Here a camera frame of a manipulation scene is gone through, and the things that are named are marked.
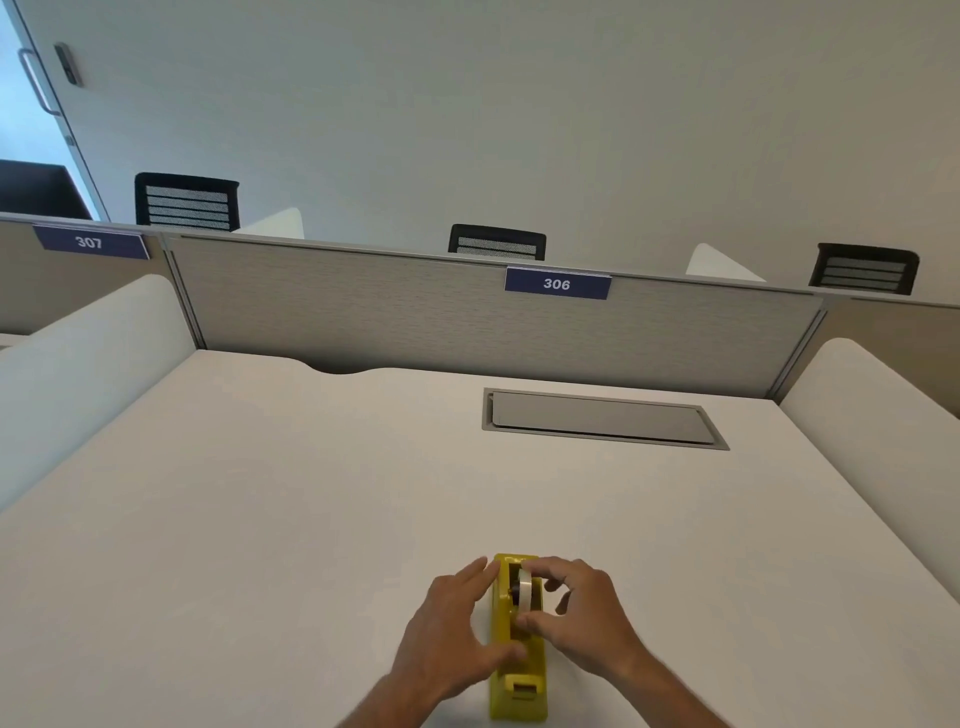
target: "glass door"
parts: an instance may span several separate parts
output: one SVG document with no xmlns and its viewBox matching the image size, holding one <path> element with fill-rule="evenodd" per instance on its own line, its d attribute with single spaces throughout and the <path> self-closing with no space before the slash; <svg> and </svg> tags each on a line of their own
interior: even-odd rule
<svg viewBox="0 0 960 728">
<path fill-rule="evenodd" d="M 90 217 L 109 220 L 14 0 L 0 2 L 0 109 L 0 160 L 64 167 Z"/>
</svg>

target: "right hand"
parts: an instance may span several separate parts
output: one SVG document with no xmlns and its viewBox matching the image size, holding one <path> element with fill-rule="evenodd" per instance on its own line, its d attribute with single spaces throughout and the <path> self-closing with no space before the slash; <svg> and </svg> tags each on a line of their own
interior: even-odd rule
<svg viewBox="0 0 960 728">
<path fill-rule="evenodd" d="M 579 667 L 615 681 L 630 674 L 638 662 L 652 660 L 624 614 L 613 582 L 605 571 L 580 559 L 556 556 L 524 561 L 522 567 L 546 579 L 544 589 L 570 590 L 557 605 L 559 617 L 545 612 L 518 615 L 516 625 L 552 643 Z"/>
</svg>

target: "306 sign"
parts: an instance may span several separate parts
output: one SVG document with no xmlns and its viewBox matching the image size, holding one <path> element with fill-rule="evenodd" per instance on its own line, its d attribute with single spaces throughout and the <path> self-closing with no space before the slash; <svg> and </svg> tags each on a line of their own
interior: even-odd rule
<svg viewBox="0 0 960 728">
<path fill-rule="evenodd" d="M 545 293 L 578 299 L 604 301 L 610 293 L 610 276 L 567 271 L 542 271 L 537 268 L 507 268 L 504 290 L 520 293 Z"/>
<path fill-rule="evenodd" d="M 53 225 L 34 225 L 34 232 L 40 245 L 48 251 L 150 259 L 143 235 L 135 232 L 80 230 Z"/>
</svg>

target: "forearm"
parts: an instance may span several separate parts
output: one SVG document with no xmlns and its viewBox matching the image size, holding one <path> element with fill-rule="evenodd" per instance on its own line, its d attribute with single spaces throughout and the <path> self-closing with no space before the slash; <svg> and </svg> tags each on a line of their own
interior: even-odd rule
<svg viewBox="0 0 960 728">
<path fill-rule="evenodd" d="M 420 728 L 435 706 L 393 674 L 385 675 L 338 728 Z"/>
<path fill-rule="evenodd" d="M 645 648 L 611 682 L 650 728 L 729 728 Z"/>
</svg>

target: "tape roll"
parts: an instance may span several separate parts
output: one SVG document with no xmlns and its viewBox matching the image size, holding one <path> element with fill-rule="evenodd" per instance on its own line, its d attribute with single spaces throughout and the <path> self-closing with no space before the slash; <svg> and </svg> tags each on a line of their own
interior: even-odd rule
<svg viewBox="0 0 960 728">
<path fill-rule="evenodd" d="M 534 597 L 534 578 L 529 571 L 521 569 L 517 575 L 520 587 L 520 600 L 517 604 L 517 611 L 523 614 L 530 611 L 530 603 Z"/>
</svg>

